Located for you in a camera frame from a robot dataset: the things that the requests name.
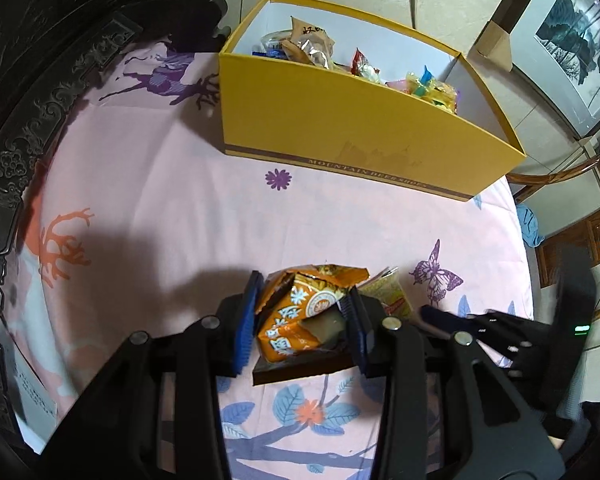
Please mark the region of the orange snack packet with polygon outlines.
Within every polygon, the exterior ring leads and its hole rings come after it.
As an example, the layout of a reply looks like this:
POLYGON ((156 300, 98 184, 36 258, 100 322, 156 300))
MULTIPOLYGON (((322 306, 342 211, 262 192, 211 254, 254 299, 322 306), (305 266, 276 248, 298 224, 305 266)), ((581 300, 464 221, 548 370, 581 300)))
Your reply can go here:
POLYGON ((330 374, 351 365, 339 301, 368 280, 364 268, 307 264, 268 276, 254 308, 256 386, 330 374))

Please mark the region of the green red snack packet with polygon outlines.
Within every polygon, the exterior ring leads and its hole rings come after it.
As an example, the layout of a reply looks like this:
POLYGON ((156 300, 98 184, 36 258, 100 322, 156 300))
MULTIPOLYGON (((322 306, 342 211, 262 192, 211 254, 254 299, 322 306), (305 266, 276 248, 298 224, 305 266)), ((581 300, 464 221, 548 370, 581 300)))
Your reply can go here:
POLYGON ((385 268, 373 278, 363 283, 358 290, 364 296, 377 299, 384 308, 386 315, 408 320, 413 313, 400 281, 399 270, 396 266, 385 268))

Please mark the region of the blue cloth on chair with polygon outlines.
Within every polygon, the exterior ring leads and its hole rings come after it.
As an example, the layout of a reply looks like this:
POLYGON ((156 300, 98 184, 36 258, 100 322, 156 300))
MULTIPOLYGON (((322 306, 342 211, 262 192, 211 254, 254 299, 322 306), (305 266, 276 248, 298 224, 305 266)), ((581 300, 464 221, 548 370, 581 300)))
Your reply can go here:
POLYGON ((544 237, 540 234, 539 222, 535 213, 525 204, 518 204, 516 213, 524 244, 531 248, 539 247, 544 242, 544 237))

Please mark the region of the yellow cardboard shoe box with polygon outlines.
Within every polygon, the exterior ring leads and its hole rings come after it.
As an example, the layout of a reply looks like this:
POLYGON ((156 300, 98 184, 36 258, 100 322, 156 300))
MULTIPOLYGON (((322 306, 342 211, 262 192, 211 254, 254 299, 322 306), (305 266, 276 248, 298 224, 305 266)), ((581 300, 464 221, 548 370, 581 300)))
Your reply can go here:
POLYGON ((515 130, 460 51, 381 16, 321 0, 261 0, 219 55, 223 142, 288 162, 470 200, 524 161, 515 130), (251 54, 292 17, 335 41, 335 67, 251 54), (351 74, 355 50, 382 84, 351 74), (457 113, 386 86, 427 67, 458 91, 457 113))

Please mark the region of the cartoon boy ball snack packet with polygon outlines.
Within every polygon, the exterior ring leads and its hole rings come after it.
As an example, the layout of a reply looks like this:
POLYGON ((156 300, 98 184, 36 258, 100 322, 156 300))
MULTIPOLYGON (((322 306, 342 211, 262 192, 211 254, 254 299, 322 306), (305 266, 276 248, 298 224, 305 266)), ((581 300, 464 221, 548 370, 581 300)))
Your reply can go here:
POLYGON ((434 78, 427 67, 424 67, 420 76, 408 73, 403 79, 387 81, 386 86, 442 108, 448 113, 457 113, 458 91, 450 84, 434 78))

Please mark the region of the small red white packet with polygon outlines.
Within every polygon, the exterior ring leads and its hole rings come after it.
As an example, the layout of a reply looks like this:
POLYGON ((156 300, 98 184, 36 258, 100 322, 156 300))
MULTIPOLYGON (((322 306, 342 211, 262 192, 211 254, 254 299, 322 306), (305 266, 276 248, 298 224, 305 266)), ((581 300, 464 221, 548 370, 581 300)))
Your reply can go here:
POLYGON ((355 50, 354 57, 352 58, 351 74, 374 84, 382 84, 380 70, 373 66, 360 49, 355 50))

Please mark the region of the small brown kraft packet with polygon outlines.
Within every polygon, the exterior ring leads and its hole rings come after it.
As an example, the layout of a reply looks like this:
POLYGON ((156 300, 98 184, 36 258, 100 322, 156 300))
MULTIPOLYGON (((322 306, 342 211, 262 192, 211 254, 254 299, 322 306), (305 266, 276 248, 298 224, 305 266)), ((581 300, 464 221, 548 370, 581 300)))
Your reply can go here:
POLYGON ((280 40, 280 46, 289 61, 332 70, 335 41, 324 29, 294 16, 291 18, 291 33, 280 40))

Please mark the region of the framed lotus painting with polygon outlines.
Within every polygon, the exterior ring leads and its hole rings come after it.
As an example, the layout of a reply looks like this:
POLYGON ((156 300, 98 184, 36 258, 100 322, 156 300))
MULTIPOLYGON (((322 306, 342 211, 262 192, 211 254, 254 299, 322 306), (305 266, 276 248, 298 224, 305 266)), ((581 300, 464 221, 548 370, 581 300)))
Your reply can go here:
POLYGON ((502 0, 513 69, 576 139, 600 130, 600 0, 502 0))

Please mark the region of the cardboard frame corner protector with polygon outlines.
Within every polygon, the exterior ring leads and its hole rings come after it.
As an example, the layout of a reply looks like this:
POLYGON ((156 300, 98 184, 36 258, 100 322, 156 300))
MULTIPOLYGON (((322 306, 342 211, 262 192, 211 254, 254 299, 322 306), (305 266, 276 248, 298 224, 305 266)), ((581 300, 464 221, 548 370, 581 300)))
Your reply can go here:
POLYGON ((468 58, 489 62, 501 72, 510 73, 514 63, 509 33, 498 23, 488 21, 470 48, 468 58))

